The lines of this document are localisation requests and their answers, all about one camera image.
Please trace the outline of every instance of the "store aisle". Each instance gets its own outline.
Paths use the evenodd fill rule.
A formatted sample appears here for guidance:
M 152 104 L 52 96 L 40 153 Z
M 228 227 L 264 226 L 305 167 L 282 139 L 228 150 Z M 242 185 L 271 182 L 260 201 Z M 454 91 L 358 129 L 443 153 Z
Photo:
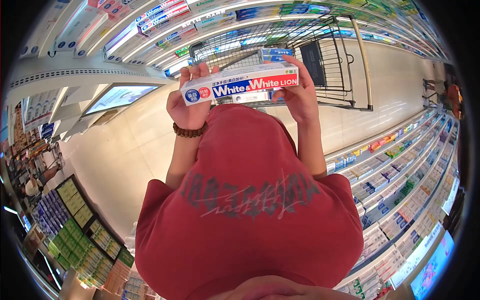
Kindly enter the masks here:
M 365 75 L 358 44 L 345 43 L 356 59 L 351 65 L 354 99 L 357 106 L 365 107 Z M 375 135 L 422 110 L 422 78 L 439 76 L 431 61 L 410 52 L 372 43 L 365 46 L 374 112 L 319 107 L 325 153 Z M 74 173 L 112 229 L 121 237 L 128 235 L 140 213 L 148 181 L 165 179 L 175 139 L 165 104 L 168 93 L 177 88 L 177 84 L 163 87 L 110 123 L 60 142 L 66 166 L 49 187 Z M 267 112 L 280 118 L 296 141 L 296 123 L 288 109 L 276 107 Z

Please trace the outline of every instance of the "hand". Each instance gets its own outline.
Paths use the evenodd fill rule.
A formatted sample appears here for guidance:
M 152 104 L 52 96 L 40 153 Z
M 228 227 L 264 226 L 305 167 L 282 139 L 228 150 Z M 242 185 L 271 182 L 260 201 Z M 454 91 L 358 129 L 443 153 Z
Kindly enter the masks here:
M 299 69 L 299 85 L 286 86 L 272 95 L 272 102 L 283 98 L 293 119 L 301 125 L 309 125 L 319 122 L 317 94 L 313 80 L 307 68 L 299 60 L 290 55 L 282 55 L 282 58 Z
M 219 67 L 215 66 L 212 69 L 212 74 L 217 73 L 218 71 Z M 207 64 L 204 62 L 200 63 L 199 66 L 194 66 L 190 69 L 181 68 L 180 73 L 180 88 L 190 79 L 204 77 L 210 74 Z M 200 129 L 204 125 L 211 104 L 212 101 L 205 101 L 187 106 L 185 100 L 183 100 L 180 89 L 178 89 L 168 95 L 167 112 L 180 128 L 195 130 Z

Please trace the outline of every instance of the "advertising screen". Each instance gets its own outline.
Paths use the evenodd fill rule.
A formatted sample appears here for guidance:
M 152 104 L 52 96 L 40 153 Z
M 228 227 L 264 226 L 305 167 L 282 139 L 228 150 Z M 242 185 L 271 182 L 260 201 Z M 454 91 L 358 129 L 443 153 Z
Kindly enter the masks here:
M 99 98 L 84 115 L 132 104 L 158 88 L 155 85 L 114 86 Z
M 413 295 L 416 300 L 422 300 L 428 294 L 435 284 L 438 276 L 442 272 L 454 247 L 453 239 L 448 233 L 445 233 L 442 241 L 428 260 L 427 265 L 422 269 L 420 274 L 410 283 Z

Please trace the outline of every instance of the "metal wire basket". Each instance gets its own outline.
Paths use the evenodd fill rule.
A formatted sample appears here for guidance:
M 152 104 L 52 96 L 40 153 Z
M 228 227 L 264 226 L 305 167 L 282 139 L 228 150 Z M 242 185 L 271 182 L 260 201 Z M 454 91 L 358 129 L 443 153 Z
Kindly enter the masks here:
M 312 43 L 316 43 L 320 50 L 319 75 L 322 79 L 315 86 L 318 105 L 372 110 L 370 100 L 368 108 L 355 107 L 350 71 L 354 58 L 347 53 L 335 16 L 324 14 L 316 19 L 257 24 L 208 38 L 190 46 L 189 52 L 193 64 L 205 62 L 209 68 L 217 65 L 220 70 L 229 70 L 263 63 L 259 52 L 263 48 L 291 49 L 293 56 L 303 61 L 302 47 Z M 233 103 L 232 97 L 214 102 L 216 105 L 223 103 Z M 243 104 L 256 108 L 284 106 L 285 102 L 263 100 Z

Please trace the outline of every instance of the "printed graphic on shirt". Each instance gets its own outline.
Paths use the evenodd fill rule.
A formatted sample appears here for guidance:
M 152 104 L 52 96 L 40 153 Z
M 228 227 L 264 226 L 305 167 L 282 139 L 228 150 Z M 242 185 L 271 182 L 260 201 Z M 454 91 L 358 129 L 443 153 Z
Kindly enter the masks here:
M 285 212 L 296 213 L 295 207 L 308 206 L 313 194 L 320 191 L 313 179 L 302 173 L 288 174 L 273 183 L 265 181 L 261 186 L 240 187 L 190 171 L 180 194 L 200 210 L 201 216 L 224 214 L 239 218 L 247 215 L 255 220 L 262 213 L 278 219 L 282 219 Z

